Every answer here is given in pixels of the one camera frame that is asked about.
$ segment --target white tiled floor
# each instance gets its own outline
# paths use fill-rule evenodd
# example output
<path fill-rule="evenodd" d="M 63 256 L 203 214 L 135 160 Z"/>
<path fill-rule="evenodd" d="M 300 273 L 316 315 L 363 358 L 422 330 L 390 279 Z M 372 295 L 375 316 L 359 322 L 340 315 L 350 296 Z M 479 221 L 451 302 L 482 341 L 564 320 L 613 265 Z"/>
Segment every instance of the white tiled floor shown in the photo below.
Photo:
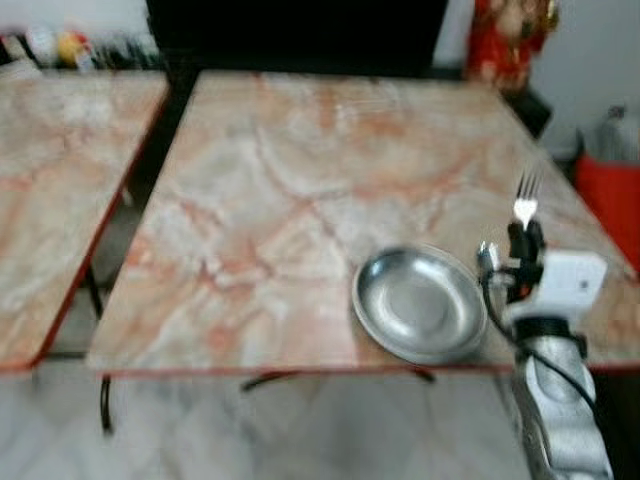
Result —
<path fill-rule="evenodd" d="M 105 232 L 99 279 L 114 277 L 132 215 Z M 86 347 L 89 306 L 81 290 L 56 348 Z M 298 376 L 242 395 L 243 380 L 116 380 L 105 438 L 83 363 L 0 377 L 0 480 L 530 478 L 491 377 Z"/>

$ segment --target table leg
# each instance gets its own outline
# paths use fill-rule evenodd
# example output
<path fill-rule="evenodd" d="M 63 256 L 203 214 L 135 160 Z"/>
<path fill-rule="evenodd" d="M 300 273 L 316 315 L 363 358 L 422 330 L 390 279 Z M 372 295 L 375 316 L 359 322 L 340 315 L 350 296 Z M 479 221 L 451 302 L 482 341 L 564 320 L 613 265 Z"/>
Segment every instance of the table leg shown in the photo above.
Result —
<path fill-rule="evenodd" d="M 102 305 L 102 299 L 100 298 L 100 292 L 98 291 L 98 283 L 96 282 L 96 276 L 91 264 L 89 264 L 89 268 L 87 268 L 85 280 L 87 282 L 87 287 L 89 288 L 89 296 L 91 297 L 93 311 L 96 314 L 96 322 L 98 322 L 100 321 L 100 317 L 102 317 L 104 306 Z"/>
<path fill-rule="evenodd" d="M 435 375 L 426 370 L 412 370 L 412 372 L 416 377 L 421 378 L 427 383 L 435 383 L 436 381 Z"/>
<path fill-rule="evenodd" d="M 240 391 L 242 393 L 248 393 L 254 388 L 259 387 L 260 385 L 264 385 L 265 383 L 273 382 L 275 380 L 280 380 L 281 378 L 292 377 L 293 375 L 296 375 L 296 372 L 263 373 L 262 375 L 244 382 L 240 386 Z"/>
<path fill-rule="evenodd" d="M 113 434 L 113 423 L 111 422 L 111 410 L 109 409 L 109 393 L 111 391 L 111 377 L 102 377 L 100 385 L 100 422 L 104 435 Z"/>
<path fill-rule="evenodd" d="M 411 370 L 418 378 L 421 378 L 427 383 L 434 383 L 436 381 L 436 377 L 426 370 L 421 369 L 413 369 Z M 278 372 L 278 373 L 263 373 L 257 377 L 252 378 L 251 380 L 246 381 L 240 386 L 240 391 L 242 393 L 247 393 L 253 390 L 254 388 L 259 387 L 260 385 L 264 385 L 265 383 L 273 382 L 275 380 L 280 380 L 286 377 L 292 377 L 293 375 L 298 375 L 297 372 Z"/>
<path fill-rule="evenodd" d="M 86 274 L 87 287 L 89 288 L 89 295 L 91 296 L 91 304 L 93 305 L 93 311 L 96 314 L 96 321 L 100 321 L 104 306 L 102 305 L 102 299 L 100 298 L 100 291 L 98 290 L 98 283 L 96 282 L 96 276 L 93 271 L 93 267 L 89 265 Z M 104 435 L 113 434 L 113 422 L 111 421 L 111 409 L 109 407 L 109 397 L 111 392 L 111 377 L 102 377 L 100 384 L 100 423 L 102 425 L 102 433 Z"/>

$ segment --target white wall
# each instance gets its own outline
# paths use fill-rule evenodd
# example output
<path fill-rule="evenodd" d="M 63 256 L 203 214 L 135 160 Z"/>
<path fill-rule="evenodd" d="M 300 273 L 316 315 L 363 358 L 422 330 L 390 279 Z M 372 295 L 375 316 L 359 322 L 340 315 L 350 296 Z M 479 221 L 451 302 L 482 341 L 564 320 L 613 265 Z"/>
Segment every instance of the white wall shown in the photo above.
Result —
<path fill-rule="evenodd" d="M 576 129 L 612 104 L 640 110 L 640 0 L 559 0 L 561 23 L 534 65 L 532 84 L 553 106 L 542 139 L 554 155 L 570 155 Z M 474 0 L 449 0 L 434 54 L 460 65 Z M 0 0 L 0 29 L 45 24 L 91 34 L 147 31 L 145 0 Z"/>
<path fill-rule="evenodd" d="M 609 106 L 640 110 L 640 0 L 564 0 L 559 30 L 536 61 L 532 85 L 554 107 L 542 144 L 571 155 L 576 129 Z"/>
<path fill-rule="evenodd" d="M 0 29 L 46 25 L 94 35 L 148 32 L 145 0 L 0 0 Z"/>

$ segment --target metal plate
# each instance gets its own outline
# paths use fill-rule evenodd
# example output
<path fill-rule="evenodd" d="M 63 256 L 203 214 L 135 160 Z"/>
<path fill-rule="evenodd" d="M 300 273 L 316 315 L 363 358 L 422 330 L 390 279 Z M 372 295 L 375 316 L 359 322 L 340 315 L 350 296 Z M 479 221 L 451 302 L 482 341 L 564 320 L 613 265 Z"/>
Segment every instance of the metal plate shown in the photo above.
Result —
<path fill-rule="evenodd" d="M 473 275 L 434 247 L 384 250 L 357 272 L 352 295 L 369 335 L 413 363 L 460 359 L 478 348 L 487 323 Z"/>

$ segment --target fork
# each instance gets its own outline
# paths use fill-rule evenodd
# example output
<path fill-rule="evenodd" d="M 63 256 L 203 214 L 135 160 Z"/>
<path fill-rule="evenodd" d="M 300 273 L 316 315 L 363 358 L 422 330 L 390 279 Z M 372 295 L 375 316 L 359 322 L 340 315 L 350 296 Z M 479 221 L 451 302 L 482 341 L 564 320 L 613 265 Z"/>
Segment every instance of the fork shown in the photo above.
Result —
<path fill-rule="evenodd" d="M 516 193 L 516 201 L 513 204 L 513 214 L 527 230 L 529 222 L 538 210 L 538 189 L 540 187 L 540 175 L 537 172 L 523 173 Z"/>

